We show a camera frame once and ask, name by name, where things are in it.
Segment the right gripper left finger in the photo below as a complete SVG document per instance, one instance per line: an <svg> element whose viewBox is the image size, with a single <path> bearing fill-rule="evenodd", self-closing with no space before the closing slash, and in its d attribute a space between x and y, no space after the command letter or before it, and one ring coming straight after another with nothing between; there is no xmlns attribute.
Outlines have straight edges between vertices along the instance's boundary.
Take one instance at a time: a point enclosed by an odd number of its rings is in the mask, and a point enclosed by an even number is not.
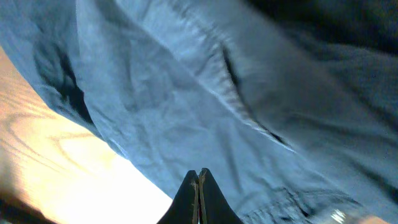
<svg viewBox="0 0 398 224"><path fill-rule="evenodd" d="M194 170L187 172L171 206L157 224L198 224L199 183Z"/></svg>

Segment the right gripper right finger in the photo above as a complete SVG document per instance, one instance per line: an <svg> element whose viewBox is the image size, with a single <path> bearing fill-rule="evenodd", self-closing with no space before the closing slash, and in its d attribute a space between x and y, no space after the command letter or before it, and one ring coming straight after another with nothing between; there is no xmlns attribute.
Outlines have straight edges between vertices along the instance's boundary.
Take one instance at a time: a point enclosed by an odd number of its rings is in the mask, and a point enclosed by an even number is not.
<svg viewBox="0 0 398 224"><path fill-rule="evenodd" d="M243 224L229 206L212 173L202 168L199 175L200 223Z"/></svg>

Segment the navy blue shorts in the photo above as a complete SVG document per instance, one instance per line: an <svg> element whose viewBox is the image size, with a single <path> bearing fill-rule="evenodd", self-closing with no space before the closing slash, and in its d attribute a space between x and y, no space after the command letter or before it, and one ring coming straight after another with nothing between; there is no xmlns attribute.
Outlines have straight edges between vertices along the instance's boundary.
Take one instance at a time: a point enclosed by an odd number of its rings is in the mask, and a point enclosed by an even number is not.
<svg viewBox="0 0 398 224"><path fill-rule="evenodd" d="M397 222L396 1L2 1L1 45L169 196L207 168L245 223Z"/></svg>

